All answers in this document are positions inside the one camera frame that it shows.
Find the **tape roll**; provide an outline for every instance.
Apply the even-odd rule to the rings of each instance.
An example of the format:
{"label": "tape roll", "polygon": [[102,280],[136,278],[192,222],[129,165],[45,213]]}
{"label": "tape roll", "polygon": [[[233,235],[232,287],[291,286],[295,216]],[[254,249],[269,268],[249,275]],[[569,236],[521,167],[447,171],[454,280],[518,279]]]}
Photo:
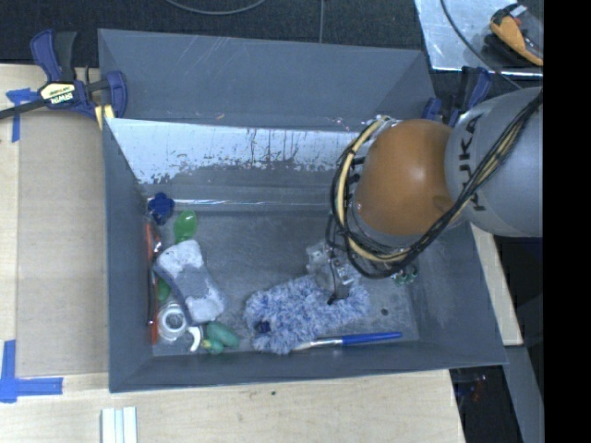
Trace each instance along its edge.
{"label": "tape roll", "polygon": [[187,318],[179,304],[170,303],[158,312],[158,334],[167,341],[175,341],[187,330]]}

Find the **green object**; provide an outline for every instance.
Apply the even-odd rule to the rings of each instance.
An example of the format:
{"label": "green object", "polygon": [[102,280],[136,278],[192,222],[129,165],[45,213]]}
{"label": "green object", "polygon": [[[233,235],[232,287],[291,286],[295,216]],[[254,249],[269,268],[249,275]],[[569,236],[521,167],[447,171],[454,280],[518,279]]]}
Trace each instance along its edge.
{"label": "green object", "polygon": [[240,337],[223,323],[211,321],[207,324],[206,331],[208,340],[220,341],[229,348],[237,348],[240,345]]}
{"label": "green object", "polygon": [[217,340],[203,340],[201,348],[207,350],[210,354],[219,354],[223,351],[223,343]]}
{"label": "green object", "polygon": [[175,241],[190,240],[197,231],[197,214],[193,210],[183,210],[175,221]]}
{"label": "green object", "polygon": [[158,302],[164,302],[170,295],[170,285],[166,281],[159,277],[158,278]]}

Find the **blue fuzzy cloth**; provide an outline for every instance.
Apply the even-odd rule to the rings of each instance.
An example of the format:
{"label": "blue fuzzy cloth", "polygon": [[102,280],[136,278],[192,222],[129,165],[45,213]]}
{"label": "blue fuzzy cloth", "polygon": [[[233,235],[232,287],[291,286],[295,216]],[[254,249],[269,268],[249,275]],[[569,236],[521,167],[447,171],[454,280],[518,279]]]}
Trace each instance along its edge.
{"label": "blue fuzzy cloth", "polygon": [[[339,334],[344,325],[369,313],[369,294],[356,282],[346,299],[327,302],[331,293],[310,275],[257,291],[247,300],[244,319],[257,351],[288,354],[299,344],[327,334]],[[270,330],[259,332],[259,323]]]}

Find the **orange object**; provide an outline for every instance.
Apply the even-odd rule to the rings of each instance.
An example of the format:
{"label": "orange object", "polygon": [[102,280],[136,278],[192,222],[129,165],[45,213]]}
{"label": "orange object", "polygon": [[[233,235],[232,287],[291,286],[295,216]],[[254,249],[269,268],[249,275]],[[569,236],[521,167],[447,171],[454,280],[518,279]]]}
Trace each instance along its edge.
{"label": "orange object", "polygon": [[423,234],[453,205],[443,159],[452,129],[405,120],[381,132],[368,150],[354,208],[386,234]]}

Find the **yellow label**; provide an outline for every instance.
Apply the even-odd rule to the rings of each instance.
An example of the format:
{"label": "yellow label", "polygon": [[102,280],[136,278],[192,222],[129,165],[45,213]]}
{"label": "yellow label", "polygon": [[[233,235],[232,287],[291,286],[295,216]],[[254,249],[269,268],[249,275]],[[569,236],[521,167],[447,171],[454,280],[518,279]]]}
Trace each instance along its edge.
{"label": "yellow label", "polygon": [[56,105],[72,100],[75,90],[74,84],[49,84],[41,90],[41,96],[44,100],[49,100],[51,104]]}

